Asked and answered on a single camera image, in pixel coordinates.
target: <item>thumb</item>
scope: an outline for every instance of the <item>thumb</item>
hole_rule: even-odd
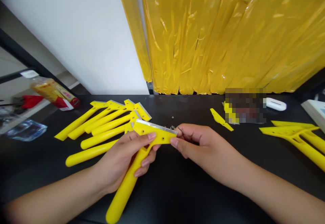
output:
[[[170,144],[175,147],[182,155],[186,155],[195,163],[198,163],[200,157],[200,147],[189,143],[180,138],[171,138]]]
[[[134,155],[143,146],[150,144],[156,138],[156,133],[152,132],[150,134],[141,135],[135,139],[125,143],[125,152],[129,155]]]

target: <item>white device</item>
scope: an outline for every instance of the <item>white device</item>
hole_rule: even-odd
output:
[[[266,106],[277,111],[284,111],[285,109],[287,109],[286,103],[270,97],[266,98]]]
[[[325,133],[325,102],[307,100],[301,106]]]

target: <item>black tabletop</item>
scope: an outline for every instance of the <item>black tabletop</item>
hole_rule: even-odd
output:
[[[48,129],[38,139],[2,142],[2,203],[94,165],[101,156],[70,168],[65,166],[66,158],[81,151],[80,142],[89,135],[65,141],[54,136],[89,110],[91,101],[112,99],[123,103],[128,98],[142,103],[152,116],[152,123],[168,128],[183,122],[210,126],[252,162],[325,201],[325,173],[288,141],[264,135],[258,129],[271,127],[270,120],[314,123],[290,95],[270,96],[285,102],[288,109],[283,112],[267,109],[266,124],[234,125],[232,132],[215,122],[210,112],[214,108],[224,117],[222,95],[79,97],[82,104],[77,109],[58,110],[42,122]],[[325,138],[320,130],[314,132]],[[103,197],[77,220],[106,223],[105,214],[113,196]],[[250,199],[216,182],[191,160],[185,160],[171,145],[163,145],[148,173],[138,179],[119,223],[273,223],[273,220]]]

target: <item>wrist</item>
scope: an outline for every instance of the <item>wrist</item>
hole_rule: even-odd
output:
[[[238,171],[238,174],[236,175],[236,181],[234,182],[232,189],[248,197],[251,192],[254,192],[256,184],[260,182],[259,178],[262,175],[263,169],[247,158],[244,159],[240,171]]]
[[[89,179],[89,185],[93,186],[93,191],[95,194],[97,194],[100,197],[105,196],[108,194],[108,185],[107,183],[101,178],[101,176],[104,176],[104,174],[100,174],[94,166],[91,166],[88,168],[88,176]]]

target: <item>yellow plastic sheet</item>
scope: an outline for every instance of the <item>yellow plastic sheet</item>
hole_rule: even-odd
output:
[[[325,0],[143,0],[143,5],[158,93],[293,92],[325,66]]]
[[[137,0],[122,0],[122,3],[130,27],[134,46],[140,61],[143,77],[147,82],[152,82],[149,55],[145,36],[142,30]]]

